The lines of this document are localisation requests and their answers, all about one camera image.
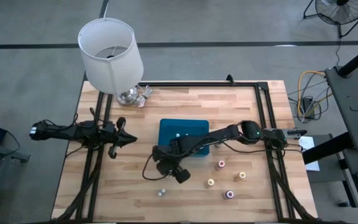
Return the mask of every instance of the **electric fan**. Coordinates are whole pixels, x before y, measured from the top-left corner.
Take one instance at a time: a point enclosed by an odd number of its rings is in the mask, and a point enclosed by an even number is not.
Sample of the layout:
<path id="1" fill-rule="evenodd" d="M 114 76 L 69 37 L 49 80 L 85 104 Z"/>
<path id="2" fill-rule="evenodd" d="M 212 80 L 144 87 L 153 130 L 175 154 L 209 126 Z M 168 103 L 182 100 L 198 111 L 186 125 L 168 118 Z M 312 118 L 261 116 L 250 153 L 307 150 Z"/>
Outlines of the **electric fan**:
<path id="1" fill-rule="evenodd" d="M 303 12 L 303 18 L 318 16 L 321 20 L 328 24 L 336 25 L 339 38 L 346 36 L 358 24 L 358 21 L 342 35 L 341 25 L 348 24 L 358 20 L 358 0 L 315 0 L 316 14 L 306 15 L 306 11 L 310 7 L 311 0 Z"/>

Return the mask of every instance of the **white lampshade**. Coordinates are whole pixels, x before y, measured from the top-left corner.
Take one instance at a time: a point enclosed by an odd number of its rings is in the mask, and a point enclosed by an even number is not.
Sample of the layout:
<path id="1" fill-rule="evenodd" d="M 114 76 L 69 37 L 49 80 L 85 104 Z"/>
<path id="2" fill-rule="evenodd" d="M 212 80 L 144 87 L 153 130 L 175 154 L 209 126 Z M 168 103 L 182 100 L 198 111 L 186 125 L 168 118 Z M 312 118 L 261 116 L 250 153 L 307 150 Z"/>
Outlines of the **white lampshade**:
<path id="1" fill-rule="evenodd" d="M 99 91 L 118 94 L 136 86 L 143 63 L 132 28 L 118 19 L 96 19 L 78 34 L 82 60 L 89 82 Z M 126 49 L 111 58 L 97 56 L 106 49 Z"/>

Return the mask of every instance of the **small cup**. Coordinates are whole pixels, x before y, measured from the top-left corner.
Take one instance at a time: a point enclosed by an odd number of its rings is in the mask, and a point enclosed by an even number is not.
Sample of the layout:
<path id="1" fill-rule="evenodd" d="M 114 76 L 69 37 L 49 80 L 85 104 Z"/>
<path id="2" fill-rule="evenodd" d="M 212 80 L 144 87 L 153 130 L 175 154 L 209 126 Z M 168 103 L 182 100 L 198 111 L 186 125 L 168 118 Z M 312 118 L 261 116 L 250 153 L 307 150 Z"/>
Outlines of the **small cup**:
<path id="1" fill-rule="evenodd" d="M 219 170 L 223 169 L 223 167 L 224 167 L 225 165 L 226 165 L 226 164 L 224 163 L 224 161 L 219 161 L 219 162 L 216 164 L 215 169 L 219 171 Z"/>
<path id="2" fill-rule="evenodd" d="M 209 179 L 207 182 L 205 182 L 206 188 L 211 188 L 215 184 L 215 181 L 213 179 Z"/>
<path id="3" fill-rule="evenodd" d="M 228 190 L 223 194 L 224 199 L 232 199 L 234 197 L 234 193 L 231 190 Z"/>
<path id="4" fill-rule="evenodd" d="M 245 177 L 246 177 L 246 173 L 245 172 L 240 172 L 234 177 L 234 180 L 235 181 L 244 180 Z"/>

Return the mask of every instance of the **lamp base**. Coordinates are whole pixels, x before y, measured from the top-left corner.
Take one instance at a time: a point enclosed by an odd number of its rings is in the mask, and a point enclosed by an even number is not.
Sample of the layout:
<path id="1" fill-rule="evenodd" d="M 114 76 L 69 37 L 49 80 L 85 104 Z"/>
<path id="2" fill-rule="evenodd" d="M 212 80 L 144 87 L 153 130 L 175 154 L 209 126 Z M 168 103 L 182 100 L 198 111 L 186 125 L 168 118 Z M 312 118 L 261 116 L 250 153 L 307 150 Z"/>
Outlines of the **lamp base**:
<path id="1" fill-rule="evenodd" d="M 136 103 L 137 89 L 136 87 L 132 87 L 130 90 L 118 94 L 116 98 L 121 106 L 132 106 Z"/>

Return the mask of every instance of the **concrete floor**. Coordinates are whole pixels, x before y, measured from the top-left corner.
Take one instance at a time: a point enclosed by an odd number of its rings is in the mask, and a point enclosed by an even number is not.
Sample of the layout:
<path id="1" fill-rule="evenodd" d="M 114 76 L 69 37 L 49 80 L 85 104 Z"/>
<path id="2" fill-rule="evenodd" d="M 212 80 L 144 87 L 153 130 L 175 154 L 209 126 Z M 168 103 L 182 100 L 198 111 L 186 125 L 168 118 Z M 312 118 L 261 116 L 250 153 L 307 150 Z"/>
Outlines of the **concrete floor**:
<path id="1" fill-rule="evenodd" d="M 72 44 L 78 31 L 99 15 L 102 0 L 0 0 L 0 44 Z M 303 20 L 308 0 L 110 0 L 107 17 L 133 27 L 138 42 L 337 41 L 334 26 L 319 18 Z M 343 40 L 358 40 L 358 26 Z M 192 47 L 140 49 L 143 80 L 284 80 L 287 92 L 305 70 L 336 63 L 333 46 Z M 343 45 L 340 65 L 358 54 Z M 78 49 L 0 49 L 0 127 L 18 138 L 28 164 L 13 162 L 0 193 L 0 223 L 50 218 L 66 141 L 35 142 L 28 137 L 36 121 L 68 124 L 83 79 Z M 316 77 L 312 83 L 320 82 Z M 317 96 L 326 85 L 308 90 Z M 295 126 L 310 134 L 346 131 L 334 98 L 319 121 Z M 358 223 L 358 208 L 337 208 L 346 196 L 341 185 L 312 184 L 319 217 Z"/>

